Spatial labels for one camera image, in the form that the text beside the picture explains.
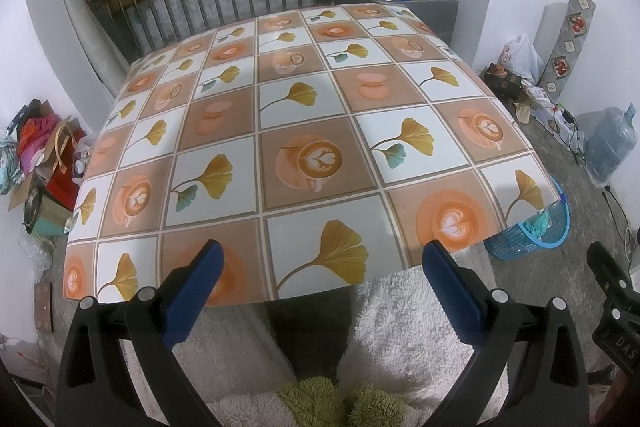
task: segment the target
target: yellow ginkgo leaf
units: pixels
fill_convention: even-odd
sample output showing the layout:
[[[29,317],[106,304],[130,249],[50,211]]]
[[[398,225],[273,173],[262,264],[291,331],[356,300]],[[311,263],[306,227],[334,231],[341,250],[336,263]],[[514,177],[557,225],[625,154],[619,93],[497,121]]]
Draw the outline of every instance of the yellow ginkgo leaf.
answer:
[[[164,120],[158,120],[148,133],[146,133],[145,138],[149,140],[151,145],[158,145],[162,136],[166,133],[166,122]]]
[[[136,107],[136,101],[135,100],[131,100],[129,103],[127,103],[127,105],[125,105],[120,111],[120,117],[121,118],[125,118],[131,111],[133,111],[133,108]]]
[[[378,23],[378,26],[380,26],[381,28],[386,28],[387,30],[397,30],[398,26],[396,26],[395,24],[393,24],[392,22],[389,21],[380,21]]]
[[[347,53],[360,58],[367,58],[367,55],[369,55],[369,50],[360,44],[349,44],[346,51]]]
[[[293,33],[284,32],[278,36],[278,39],[281,42],[293,42],[296,40],[296,36]]]
[[[536,210],[542,210],[545,208],[545,203],[542,201],[542,192],[540,191],[540,187],[536,185],[533,178],[525,174],[520,169],[517,169],[515,174],[516,183],[520,190],[518,199],[527,201],[527,203],[533,206]]]
[[[360,234],[340,220],[327,221],[320,237],[320,251],[312,264],[328,268],[349,284],[361,283],[369,256],[361,241]]]
[[[218,78],[222,80],[225,84],[228,84],[230,82],[233,82],[239,73],[240,73],[240,69],[237,66],[230,66],[226,68],[226,70],[224,70],[222,73],[220,73],[220,76]]]
[[[191,68],[191,66],[193,66],[193,60],[187,58],[182,64],[180,64],[180,66],[178,66],[178,69],[180,71],[186,71]]]
[[[434,80],[439,80],[444,82],[445,84],[449,84],[449,86],[459,87],[458,81],[456,77],[453,76],[449,71],[443,70],[442,68],[433,67],[431,68],[431,74],[433,75]]]
[[[209,197],[219,200],[224,194],[226,186],[231,181],[231,171],[233,165],[224,154],[218,154],[213,158],[205,171],[194,181],[199,181],[204,185]]]
[[[433,136],[429,134],[429,129],[413,118],[402,120],[400,134],[396,139],[408,143],[425,156],[433,155]]]
[[[131,300],[138,291],[137,273],[136,266],[133,264],[129,254],[127,252],[123,253],[118,261],[116,277],[113,278],[110,284],[116,286],[120,295],[126,301]]]
[[[313,87],[303,82],[296,82],[289,89],[289,94],[285,99],[293,100],[294,102],[310,107],[316,103],[316,94],[316,90]]]
[[[80,221],[82,222],[83,225],[86,224],[87,220],[91,216],[91,213],[94,211],[94,205],[95,205],[95,187],[89,190],[88,194],[84,198],[84,201],[82,202],[80,207],[78,207],[78,210],[80,211]]]

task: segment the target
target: gray curtain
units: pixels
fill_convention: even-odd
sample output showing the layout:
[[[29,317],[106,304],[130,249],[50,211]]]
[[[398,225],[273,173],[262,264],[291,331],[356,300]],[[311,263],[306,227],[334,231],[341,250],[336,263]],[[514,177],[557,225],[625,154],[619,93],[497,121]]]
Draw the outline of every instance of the gray curtain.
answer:
[[[129,71],[129,63],[96,20],[85,0],[64,0],[82,48],[106,89],[116,96]]]

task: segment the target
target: teal leaf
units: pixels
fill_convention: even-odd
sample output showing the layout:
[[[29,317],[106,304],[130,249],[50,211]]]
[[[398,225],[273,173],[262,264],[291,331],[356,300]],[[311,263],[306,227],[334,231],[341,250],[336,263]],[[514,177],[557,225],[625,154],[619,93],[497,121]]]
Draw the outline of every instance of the teal leaf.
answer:
[[[185,188],[185,190],[176,190],[176,194],[178,194],[178,201],[175,203],[175,211],[180,212],[187,208],[193,200],[196,198],[196,194],[198,193],[198,186],[191,185],[190,187]]]
[[[204,84],[202,84],[200,87],[202,88],[202,92],[208,91],[209,89],[212,89],[213,86],[216,85],[216,82],[218,81],[217,78],[214,78],[213,80],[210,80],[209,82],[205,82]]]
[[[389,147],[389,149],[376,149],[385,155],[386,162],[389,164],[389,168],[395,169],[400,164],[404,163],[406,153],[404,147],[400,143],[396,143]]]

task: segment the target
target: concrete floor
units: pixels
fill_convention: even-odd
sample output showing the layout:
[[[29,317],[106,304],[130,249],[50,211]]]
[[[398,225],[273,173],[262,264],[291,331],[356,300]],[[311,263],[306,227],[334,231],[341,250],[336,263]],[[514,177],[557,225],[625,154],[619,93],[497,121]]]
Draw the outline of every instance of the concrete floor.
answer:
[[[532,120],[522,127],[548,172],[567,194],[571,230],[560,248],[540,250],[508,262],[492,259],[495,280],[524,303],[544,305],[550,298],[562,296],[571,309],[587,370],[599,369],[609,362],[593,344],[591,333],[599,322],[604,294],[586,265],[586,250],[591,242],[601,241],[626,267],[623,246],[600,191],[575,165],[572,155],[537,122]],[[617,222],[622,223],[622,213],[617,208],[614,211]],[[75,301],[62,298],[65,247],[64,241],[58,245],[53,266],[41,279],[53,284],[54,332],[41,333],[39,339],[49,363],[48,384],[53,389],[66,332],[76,309]],[[267,304],[278,344],[298,378],[325,375],[335,379],[351,323],[349,295],[348,289],[338,289]]]

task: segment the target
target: large water jug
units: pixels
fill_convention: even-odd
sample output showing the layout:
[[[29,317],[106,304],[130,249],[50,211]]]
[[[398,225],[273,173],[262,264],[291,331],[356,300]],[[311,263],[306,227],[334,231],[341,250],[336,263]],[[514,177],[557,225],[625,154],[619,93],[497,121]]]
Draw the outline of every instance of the large water jug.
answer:
[[[587,174],[596,187],[603,188],[618,166],[638,143],[631,119],[636,114],[633,104],[626,112],[607,107],[593,136],[587,142]]]

